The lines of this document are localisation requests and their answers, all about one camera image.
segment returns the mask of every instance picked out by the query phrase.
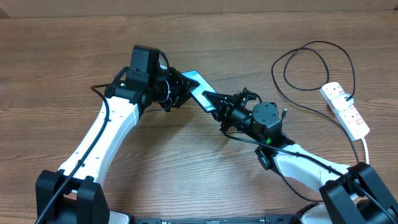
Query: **power outlet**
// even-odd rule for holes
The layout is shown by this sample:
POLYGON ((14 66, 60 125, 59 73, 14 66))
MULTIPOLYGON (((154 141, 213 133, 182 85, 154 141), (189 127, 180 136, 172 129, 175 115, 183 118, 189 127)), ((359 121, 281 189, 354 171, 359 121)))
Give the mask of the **power outlet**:
POLYGON ((355 108, 354 101, 351 104, 345 100, 336 100, 339 96, 346 95, 339 83, 327 83, 320 92, 352 141, 362 139, 369 133, 370 129, 355 108))

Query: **wooden table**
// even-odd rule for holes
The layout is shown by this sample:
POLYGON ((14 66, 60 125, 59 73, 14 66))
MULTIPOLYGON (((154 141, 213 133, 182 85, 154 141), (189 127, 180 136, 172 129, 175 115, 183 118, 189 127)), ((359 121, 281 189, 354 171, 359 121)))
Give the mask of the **wooden table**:
MULTIPOLYGON (((247 86, 288 108, 284 131, 304 149, 343 164, 355 163, 343 132, 325 118, 278 94, 271 65, 311 40, 344 47, 357 72, 355 105, 371 128, 366 137, 372 166, 398 198, 398 12, 300 12, 179 16, 115 16, 0 20, 0 223, 33 223, 35 181, 57 170, 90 128, 101 99, 90 90, 129 65, 134 44, 162 49, 180 71, 198 70, 220 93, 247 86)), ((331 81, 352 91, 347 58, 314 44, 331 81)), ((330 116, 318 91, 291 89, 291 99, 330 116)), ((310 52, 288 67, 295 85, 325 82, 325 69, 310 52)), ((193 101, 171 113, 143 115, 127 135, 108 172, 104 192, 113 210, 137 217, 253 217, 294 213, 298 198, 255 146, 226 139, 219 123, 193 101)), ((364 160, 360 141, 355 142, 364 160)), ((320 198, 290 179, 304 195, 320 198)))

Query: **black wire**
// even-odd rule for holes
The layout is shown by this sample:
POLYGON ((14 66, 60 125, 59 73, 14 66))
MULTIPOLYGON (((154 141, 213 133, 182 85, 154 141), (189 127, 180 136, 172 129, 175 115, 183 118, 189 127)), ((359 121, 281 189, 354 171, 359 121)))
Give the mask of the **black wire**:
MULTIPOLYGON (((353 80, 354 80, 354 84, 353 84, 353 93, 351 94, 351 96, 349 96, 349 97, 346 99, 346 101, 349 101, 350 99, 352 99, 352 97, 354 97, 354 93, 355 93, 355 69, 354 69, 354 63, 353 63, 353 61, 351 60, 351 57, 349 56, 349 54, 348 54, 348 52, 347 52, 346 50, 344 50, 344 49, 343 49, 342 47, 340 47, 339 45, 334 44, 334 43, 331 43, 331 42, 327 42, 327 41, 323 41, 323 40, 315 40, 315 41, 311 41, 311 42, 306 43, 306 44, 304 44, 303 46, 297 48, 296 51, 290 56, 290 58, 289 58, 288 61, 286 62, 285 69, 284 69, 284 78, 285 78, 285 81, 286 81, 287 84, 289 84, 292 88, 295 88, 295 89, 297 89, 297 90, 302 90, 302 91, 319 90, 319 89, 321 88, 321 87, 319 87, 319 88, 312 89, 312 90, 299 89, 299 88, 293 86, 292 84, 290 84, 290 83, 286 80, 286 76, 285 76, 287 64, 289 64, 290 60, 291 60, 294 56, 296 56, 297 53, 298 53, 300 50, 304 49, 305 46, 308 46, 308 45, 313 44, 313 43, 330 44, 330 45, 332 45, 332 46, 335 46, 335 47, 339 48, 339 49, 340 49, 341 51, 343 51, 344 54, 347 56, 347 58, 348 58, 348 60, 349 60, 349 64, 351 65, 351 69, 352 69, 352 71, 353 71, 353 80)), ((323 64, 326 66, 325 61, 324 61, 323 58, 318 54, 318 52, 316 52, 316 51, 314 51, 314 52, 321 58, 323 64)))
POLYGON ((329 82, 330 74, 329 74, 329 69, 328 69, 328 66, 326 65, 326 62, 324 61, 324 59, 322 58, 322 56, 321 56, 316 50, 313 50, 313 49, 311 49, 311 48, 305 47, 305 46, 307 46, 308 44, 317 43, 317 42, 319 42, 319 43, 331 44, 331 45, 333 45, 333 46, 336 46, 336 47, 338 47, 339 49, 341 49, 341 50, 347 55, 347 57, 348 57, 348 59, 349 59, 349 62, 350 62, 350 64, 351 64, 351 68, 352 68, 352 70, 353 70, 353 76, 354 76, 354 90, 353 90, 353 94, 351 94, 351 96, 350 96, 350 97, 352 98, 352 96, 354 95, 354 92, 355 92, 355 71, 354 71, 354 65, 353 65, 353 62, 352 62, 352 60, 351 60, 351 57, 349 57, 348 53, 347 53, 344 49, 342 49, 340 46, 338 46, 338 45, 336 45, 336 44, 329 43, 329 42, 325 42, 325 41, 313 41, 313 42, 309 42, 309 43, 307 43, 307 44, 301 46, 300 48, 293 49, 293 50, 287 52, 286 54, 282 55, 280 58, 278 58, 278 59, 274 62, 274 64, 272 64, 272 67, 271 67, 272 79, 273 79, 273 81, 274 81, 275 87, 278 89, 278 92, 279 92, 286 100, 288 100, 289 102, 293 103, 293 104, 296 105, 296 106, 299 106, 299 107, 301 107, 301 108, 304 108, 304 109, 307 109, 307 110, 316 112, 316 113, 318 113, 318 114, 320 114, 320 115, 326 117, 326 118, 329 119, 331 122, 333 122, 335 125, 337 125, 338 127, 340 127, 341 130, 343 130, 343 132, 346 134, 346 136, 347 136, 347 138, 348 138, 348 141, 349 141, 349 143, 351 144, 351 147, 353 148, 356 162, 359 163, 358 154, 356 153, 356 149, 355 149, 355 147, 354 147, 354 144, 353 144, 351 138, 349 137, 347 131, 344 129, 344 127, 342 127, 341 124, 339 124, 339 123, 336 122, 334 119, 332 119, 331 117, 327 116, 326 114, 324 114, 324 113, 322 113, 322 112, 319 112, 319 111, 317 111, 317 110, 314 110, 314 109, 311 109, 311 108, 309 108, 309 107, 302 106, 302 105, 300 105, 300 104, 298 104, 298 103, 295 103, 294 101, 292 101, 291 99, 289 99, 289 98, 282 92, 282 90, 279 88, 279 86, 278 86, 278 84, 277 84, 277 82, 276 82, 276 80, 275 80, 275 76, 274 76, 274 66, 275 66, 275 64, 276 64, 279 60, 281 60, 282 58, 284 58, 286 55, 291 54, 292 52, 294 52, 293 55, 291 55, 290 58, 288 59, 286 65, 285 65, 285 68, 284 68, 284 78, 285 78, 285 81, 287 82, 287 84, 289 84, 292 88, 295 88, 296 90, 302 90, 302 91, 319 90, 322 86, 320 86, 320 87, 318 87, 318 88, 313 88, 313 89, 302 89, 302 88, 297 88, 296 86, 293 86, 291 83, 289 83, 289 82, 287 81, 287 79, 286 79, 286 68, 287 68, 287 65, 289 64, 290 60, 292 59, 292 57, 294 57, 294 56, 297 54, 297 52, 300 51, 300 50, 310 50, 310 51, 316 53, 316 54, 318 55, 318 57, 322 60, 324 66, 325 66, 325 69, 326 69, 326 73, 327 73, 326 83, 328 83, 328 82, 329 82))
POLYGON ((80 168, 80 166, 84 163, 84 161, 86 160, 88 154, 91 152, 91 150, 94 148, 95 144, 98 142, 98 140, 100 139, 102 133, 105 130, 106 124, 108 123, 109 120, 109 105, 108 102, 106 101, 105 96, 100 93, 98 90, 96 90, 95 88, 100 88, 100 87, 106 87, 109 84, 104 84, 104 85, 96 85, 96 86, 92 86, 90 87, 91 90, 93 90, 96 94, 98 94, 102 100, 104 101, 105 104, 105 108, 106 108, 106 114, 105 114, 105 119, 104 119, 104 123, 101 127, 101 129, 99 130, 97 136, 95 137, 94 141, 91 143, 91 145, 89 146, 89 148, 87 149, 87 151, 84 153, 84 155, 81 157, 80 160, 78 160, 77 165, 75 166, 75 168, 72 170, 72 172, 69 174, 69 176, 67 177, 67 179, 63 182, 63 184, 61 185, 61 187, 58 188, 58 190, 56 191, 56 193, 54 194, 54 196, 50 199, 50 201, 48 202, 48 204, 45 206, 45 208, 43 209, 42 213, 39 215, 39 217, 37 218, 35 224, 40 224, 42 223, 45 214, 48 212, 48 210, 50 209, 50 207, 54 204, 54 202, 56 201, 56 199, 58 199, 59 195, 62 194, 63 190, 65 189, 65 187, 68 185, 69 181, 72 179, 72 177, 76 174, 77 170, 80 168))
POLYGON ((262 99, 257 93, 249 92, 248 95, 256 96, 257 98, 259 98, 260 103, 262 103, 262 99))
POLYGON ((116 76, 113 78, 113 81, 115 80, 119 80, 126 72, 128 72, 130 70, 130 67, 124 67, 120 70, 120 72, 118 74, 116 74, 116 76))
POLYGON ((286 184, 297 196, 299 196, 300 198, 302 198, 302 199, 304 199, 304 200, 307 200, 307 201, 309 201, 309 202, 317 202, 317 203, 323 202, 322 200, 313 200, 313 199, 310 199, 310 198, 307 198, 307 197, 301 195, 300 193, 298 193, 298 192, 291 186, 290 183, 287 182, 287 180, 286 180, 286 178, 283 176, 283 174, 281 174, 280 177, 282 178, 282 180, 284 180, 285 184, 286 184))
POLYGON ((338 172, 337 170, 333 169, 332 167, 327 166, 327 165, 325 165, 324 163, 322 163, 322 162, 320 162, 320 161, 318 161, 318 160, 312 158, 311 156, 305 155, 305 154, 301 154, 301 153, 298 153, 298 152, 290 152, 290 151, 286 151, 286 150, 284 150, 284 149, 279 149, 279 148, 276 148, 276 147, 273 147, 273 146, 269 146, 269 145, 267 145, 267 144, 263 144, 263 143, 261 143, 261 142, 257 142, 257 141, 253 141, 253 140, 249 140, 249 139, 237 138, 237 137, 231 136, 231 135, 229 135, 229 134, 226 132, 229 128, 223 130, 223 134, 224 134, 227 138, 234 139, 234 140, 241 141, 241 142, 256 144, 256 145, 259 145, 259 146, 264 147, 264 148, 266 148, 266 149, 271 149, 271 150, 274 150, 274 151, 276 151, 276 152, 283 152, 283 153, 286 153, 286 154, 289 154, 289 155, 292 155, 292 156, 300 156, 300 157, 306 158, 306 159, 308 159, 308 160, 310 160, 310 161, 312 161, 312 162, 318 164, 319 166, 323 167, 324 169, 326 169, 326 170, 328 170, 328 171, 330 171, 330 172, 332 172, 332 173, 334 173, 334 174, 336 174, 336 175, 339 175, 341 178, 345 179, 350 185, 352 185, 352 186, 355 187, 357 190, 359 190, 362 194, 364 194, 365 196, 367 196, 367 198, 368 198, 370 201, 372 201, 372 203, 375 204, 375 206, 378 207, 384 214, 386 214, 387 217, 388 217, 394 224, 397 224, 397 222, 393 219, 393 217, 390 215, 390 213, 388 213, 388 211, 387 211, 385 208, 383 208, 383 207, 380 205, 380 203, 379 203, 376 199, 374 199, 369 193, 367 193, 367 192, 366 192, 361 186, 359 186, 355 181, 351 180, 350 178, 348 178, 347 176, 345 176, 345 175, 342 174, 341 172, 338 172))
POLYGON ((235 132, 228 133, 228 134, 244 134, 244 132, 235 131, 235 132))
MULTIPOLYGON (((230 126, 226 129, 226 132, 227 132, 228 134, 235 134, 235 133, 229 133, 228 130, 229 130, 230 128, 232 128, 233 126, 236 126, 236 125, 238 125, 239 123, 241 123, 241 122, 243 122, 243 121, 246 121, 246 120, 249 119, 249 118, 252 118, 252 115, 247 116, 247 117, 245 117, 245 118, 243 118, 243 119, 240 119, 239 121, 233 123, 232 125, 230 125, 230 126)), ((298 192, 287 182, 287 180, 285 179, 285 177, 284 177, 283 175, 280 175, 280 177, 281 177, 282 180, 286 183, 286 185, 287 185, 297 196, 299 196, 300 198, 302 198, 302 199, 304 199, 304 200, 307 200, 307 201, 309 201, 309 202, 318 202, 318 203, 323 202, 322 200, 313 200, 313 199, 310 199, 310 198, 307 198, 307 197, 301 195, 300 193, 298 193, 298 192)))
POLYGON ((170 104, 166 107, 166 108, 162 108, 162 109, 152 109, 152 110, 147 110, 147 111, 145 111, 145 112, 143 112, 142 114, 144 114, 144 113, 150 113, 150 112, 154 112, 154 111, 167 111, 167 110, 169 110, 169 109, 171 109, 171 107, 173 106, 173 100, 169 97, 169 98, 167 98, 166 100, 171 100, 171 102, 170 102, 170 104))

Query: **robotic arm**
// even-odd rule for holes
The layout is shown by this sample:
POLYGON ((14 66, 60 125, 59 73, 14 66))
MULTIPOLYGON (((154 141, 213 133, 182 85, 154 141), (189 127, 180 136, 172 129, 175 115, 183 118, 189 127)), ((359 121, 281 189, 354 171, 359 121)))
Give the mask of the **robotic arm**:
POLYGON ((256 93, 246 88, 232 96, 219 94, 198 72, 180 73, 169 67, 167 58, 158 49, 134 46, 131 66, 123 68, 113 82, 106 86, 105 97, 109 105, 106 127, 81 167, 62 189, 63 194, 72 191, 77 193, 76 200, 65 198, 63 194, 54 195, 76 169, 81 155, 86 153, 103 123, 106 122, 105 102, 94 124, 70 158, 57 172, 44 170, 37 179, 37 214, 43 215, 41 220, 44 221, 40 222, 159 224, 160 219, 138 220, 131 215, 111 211, 106 203, 102 186, 119 146, 130 129, 137 124, 144 110, 152 102, 158 102, 166 112, 169 112, 172 107, 183 105, 190 97, 193 97, 206 113, 211 113, 214 119, 221 123, 220 131, 226 137, 257 144, 255 152, 265 170, 270 169, 278 175, 300 181, 319 192, 325 203, 325 205, 311 206, 300 214, 267 215, 258 222, 323 224, 398 221, 398 204, 372 167, 365 163, 359 163, 354 167, 335 164, 305 151, 282 131, 286 110, 280 119, 275 103, 262 102, 256 93), (246 109, 246 103, 256 99, 259 99, 260 103, 252 111, 246 109), (231 127, 235 127, 253 140, 229 135, 228 129, 231 127), (355 187, 357 185, 365 190, 366 196, 374 198, 376 203, 368 200, 355 205, 353 199, 364 196, 364 192, 355 187), (52 197, 55 197, 55 202, 47 206, 52 197), (377 203, 389 216, 380 210, 377 203))

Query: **power strip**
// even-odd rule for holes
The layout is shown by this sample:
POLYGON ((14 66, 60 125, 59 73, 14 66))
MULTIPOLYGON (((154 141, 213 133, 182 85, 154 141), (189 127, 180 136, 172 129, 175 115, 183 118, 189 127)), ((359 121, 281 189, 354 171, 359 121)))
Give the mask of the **power strip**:
POLYGON ((337 82, 325 84, 320 89, 321 95, 328 103, 330 109, 335 113, 338 121, 347 131, 352 141, 362 139, 365 147, 366 163, 369 163, 368 149, 365 135, 370 131, 362 116, 354 106, 354 99, 346 101, 350 94, 345 93, 337 82))

